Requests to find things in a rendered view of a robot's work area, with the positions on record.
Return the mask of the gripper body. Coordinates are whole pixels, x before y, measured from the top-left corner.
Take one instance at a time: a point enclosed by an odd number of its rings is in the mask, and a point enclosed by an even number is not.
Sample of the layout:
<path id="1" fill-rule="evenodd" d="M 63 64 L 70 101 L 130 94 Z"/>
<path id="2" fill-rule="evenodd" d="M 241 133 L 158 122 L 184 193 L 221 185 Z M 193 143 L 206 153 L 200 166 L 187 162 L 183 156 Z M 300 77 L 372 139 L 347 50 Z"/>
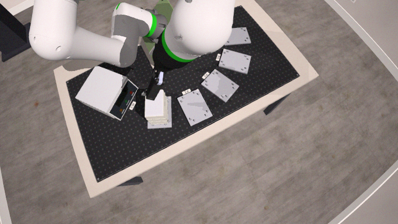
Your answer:
<path id="1" fill-rule="evenodd" d="M 156 71 L 157 71 L 158 74 L 160 74 L 160 72 L 164 72 L 163 75 L 165 75 L 165 73 L 166 73 L 167 71 L 174 70 L 174 69 L 172 69 L 172 68 L 169 68 L 169 67 L 164 66 L 164 65 L 158 60 L 158 58 L 156 57 L 156 54 L 155 54 L 155 49 L 153 50 L 153 55 L 152 55 L 152 57 L 153 57 L 153 62 L 154 62 L 154 64 L 157 66 Z"/>

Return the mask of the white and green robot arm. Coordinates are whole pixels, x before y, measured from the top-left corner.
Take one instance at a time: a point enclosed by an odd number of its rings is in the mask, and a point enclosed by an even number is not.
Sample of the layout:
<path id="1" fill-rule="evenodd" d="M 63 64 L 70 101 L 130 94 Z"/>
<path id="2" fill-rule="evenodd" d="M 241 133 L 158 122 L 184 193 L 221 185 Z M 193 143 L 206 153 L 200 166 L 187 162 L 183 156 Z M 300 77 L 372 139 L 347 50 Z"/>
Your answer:
<path id="1" fill-rule="evenodd" d="M 119 3 L 110 38 L 77 25 L 79 1 L 83 0 L 34 0 L 29 42 L 37 55 L 124 68 L 136 60 L 139 37 L 147 37 L 155 42 L 158 60 L 178 69 L 220 49 L 232 32 L 235 0 L 178 0 L 169 24 L 156 9 Z"/>

